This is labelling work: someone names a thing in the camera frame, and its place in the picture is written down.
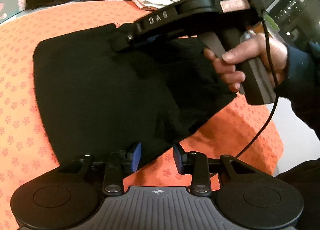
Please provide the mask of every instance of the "gray ridged plate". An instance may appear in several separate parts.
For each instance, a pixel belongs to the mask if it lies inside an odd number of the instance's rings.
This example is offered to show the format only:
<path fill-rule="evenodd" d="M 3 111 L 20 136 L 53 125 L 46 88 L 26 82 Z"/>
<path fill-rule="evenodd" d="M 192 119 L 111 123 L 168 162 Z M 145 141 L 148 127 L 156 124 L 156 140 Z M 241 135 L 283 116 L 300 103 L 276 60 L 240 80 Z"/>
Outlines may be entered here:
<path fill-rule="evenodd" d="M 225 219 L 209 198 L 195 197 L 185 187 L 137 186 L 122 196 L 106 198 L 92 218 L 70 229 L 248 230 Z"/>

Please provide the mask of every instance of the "dark blue sleeve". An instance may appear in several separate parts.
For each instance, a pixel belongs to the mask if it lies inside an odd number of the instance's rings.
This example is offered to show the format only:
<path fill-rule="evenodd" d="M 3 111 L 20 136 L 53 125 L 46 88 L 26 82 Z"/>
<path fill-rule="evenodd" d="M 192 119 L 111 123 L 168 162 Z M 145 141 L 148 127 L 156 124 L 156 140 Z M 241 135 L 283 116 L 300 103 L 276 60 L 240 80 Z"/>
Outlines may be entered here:
<path fill-rule="evenodd" d="M 320 138 L 320 47 L 310 43 L 308 52 L 287 48 L 287 77 L 276 92 L 291 101 L 293 112 Z"/>

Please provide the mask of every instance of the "white circular logo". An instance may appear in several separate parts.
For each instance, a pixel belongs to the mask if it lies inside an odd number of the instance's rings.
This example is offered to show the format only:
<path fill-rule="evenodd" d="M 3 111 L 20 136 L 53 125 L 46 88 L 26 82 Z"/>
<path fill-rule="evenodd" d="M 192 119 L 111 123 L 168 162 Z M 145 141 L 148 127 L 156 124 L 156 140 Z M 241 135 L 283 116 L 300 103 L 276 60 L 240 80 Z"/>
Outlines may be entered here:
<path fill-rule="evenodd" d="M 159 194 L 161 194 L 163 191 L 160 190 L 160 189 L 156 189 L 156 190 L 154 190 L 153 192 L 154 192 L 155 194 L 159 195 Z"/>

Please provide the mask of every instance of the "orange tablecloth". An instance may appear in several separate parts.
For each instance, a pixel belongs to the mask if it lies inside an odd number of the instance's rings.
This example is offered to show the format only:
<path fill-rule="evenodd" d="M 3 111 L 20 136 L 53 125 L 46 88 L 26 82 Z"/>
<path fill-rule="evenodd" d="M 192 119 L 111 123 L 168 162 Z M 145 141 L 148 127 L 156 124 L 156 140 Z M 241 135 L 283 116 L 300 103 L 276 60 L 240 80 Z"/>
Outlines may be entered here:
<path fill-rule="evenodd" d="M 40 10 L 0 26 L 0 230 L 18 228 L 10 210 L 12 193 L 58 166 L 34 95 L 32 55 L 37 44 L 77 30 L 133 22 L 146 13 L 128 1 L 81 2 Z M 236 155 L 268 115 L 266 107 L 249 106 L 239 96 L 182 145 L 211 158 Z M 271 122 L 241 159 L 272 174 L 282 152 L 283 144 Z M 190 179 L 177 173 L 169 150 L 124 182 L 126 186 L 189 185 Z M 212 188 L 219 188 L 216 178 Z"/>

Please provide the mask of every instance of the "metal screw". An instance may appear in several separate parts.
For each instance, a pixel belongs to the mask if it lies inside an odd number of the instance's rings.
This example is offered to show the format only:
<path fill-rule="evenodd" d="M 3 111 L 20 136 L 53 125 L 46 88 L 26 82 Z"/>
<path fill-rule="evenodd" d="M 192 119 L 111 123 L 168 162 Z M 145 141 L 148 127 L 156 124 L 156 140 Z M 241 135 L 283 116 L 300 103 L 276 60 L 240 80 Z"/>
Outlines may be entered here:
<path fill-rule="evenodd" d="M 197 193 L 206 193 L 209 191 L 209 187 L 205 185 L 197 185 L 193 188 L 193 190 Z"/>
<path fill-rule="evenodd" d="M 117 192 L 121 191 L 121 187 L 116 184 L 111 184 L 111 185 L 106 186 L 105 190 L 109 193 L 117 193 Z"/>

